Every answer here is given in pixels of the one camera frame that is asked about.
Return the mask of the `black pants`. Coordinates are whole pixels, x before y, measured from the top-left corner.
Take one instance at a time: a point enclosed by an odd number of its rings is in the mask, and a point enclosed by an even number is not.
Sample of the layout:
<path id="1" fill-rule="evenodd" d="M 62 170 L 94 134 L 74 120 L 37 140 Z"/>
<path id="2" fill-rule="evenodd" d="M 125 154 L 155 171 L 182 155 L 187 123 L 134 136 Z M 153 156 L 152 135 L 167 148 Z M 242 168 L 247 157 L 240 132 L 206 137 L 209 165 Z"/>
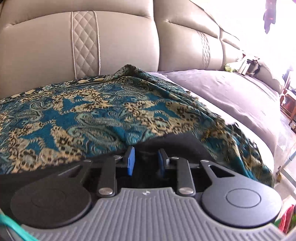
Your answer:
<path id="1" fill-rule="evenodd" d="M 176 188 L 177 174 L 175 171 L 168 173 L 167 177 L 160 176 L 157 153 L 159 149 L 164 149 L 169 157 L 181 157 L 192 164 L 199 164 L 201 160 L 205 159 L 212 160 L 211 155 L 192 133 L 167 134 L 138 143 L 134 148 L 135 165 L 132 176 L 128 176 L 124 170 L 116 172 L 119 188 Z M 13 193 L 27 184 L 68 167 L 68 164 L 62 164 L 32 172 L 1 175 L 1 193 Z"/>

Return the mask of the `teal paisley sofa cover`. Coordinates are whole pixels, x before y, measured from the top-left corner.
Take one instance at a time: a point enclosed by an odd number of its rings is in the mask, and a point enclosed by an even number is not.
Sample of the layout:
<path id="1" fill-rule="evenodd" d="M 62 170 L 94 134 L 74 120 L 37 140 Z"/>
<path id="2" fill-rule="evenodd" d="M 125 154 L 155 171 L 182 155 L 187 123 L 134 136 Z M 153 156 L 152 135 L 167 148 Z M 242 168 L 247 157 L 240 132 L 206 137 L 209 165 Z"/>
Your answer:
<path id="1" fill-rule="evenodd" d="M 170 133 L 191 133 L 218 164 L 274 185 L 257 145 L 238 125 L 132 65 L 2 98 L 1 173 L 68 164 Z"/>

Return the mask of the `grey bed sheet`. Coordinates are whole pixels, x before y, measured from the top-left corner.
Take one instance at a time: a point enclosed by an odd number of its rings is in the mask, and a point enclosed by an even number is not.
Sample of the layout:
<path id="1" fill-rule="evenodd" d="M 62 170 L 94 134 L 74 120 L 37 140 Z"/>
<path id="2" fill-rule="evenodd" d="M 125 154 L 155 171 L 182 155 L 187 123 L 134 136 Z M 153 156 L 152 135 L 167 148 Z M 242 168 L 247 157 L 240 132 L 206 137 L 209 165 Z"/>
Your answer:
<path id="1" fill-rule="evenodd" d="M 154 75 L 190 90 L 229 123 L 237 121 L 258 144 L 273 172 L 294 152 L 295 134 L 280 111 L 280 95 L 264 82 L 217 70 L 161 71 Z"/>

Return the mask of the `beige leather sofa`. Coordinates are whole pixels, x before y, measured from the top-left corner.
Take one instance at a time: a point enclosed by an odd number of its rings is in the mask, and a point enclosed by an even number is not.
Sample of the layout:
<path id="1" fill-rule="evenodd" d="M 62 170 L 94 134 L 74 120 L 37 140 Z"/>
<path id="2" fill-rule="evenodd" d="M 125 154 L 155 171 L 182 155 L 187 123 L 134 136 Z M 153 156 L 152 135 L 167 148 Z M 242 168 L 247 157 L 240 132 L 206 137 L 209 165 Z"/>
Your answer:
<path id="1" fill-rule="evenodd" d="M 243 55 L 274 70 L 255 27 L 273 1 L 1 1 L 1 98 L 112 74 L 221 70 Z"/>

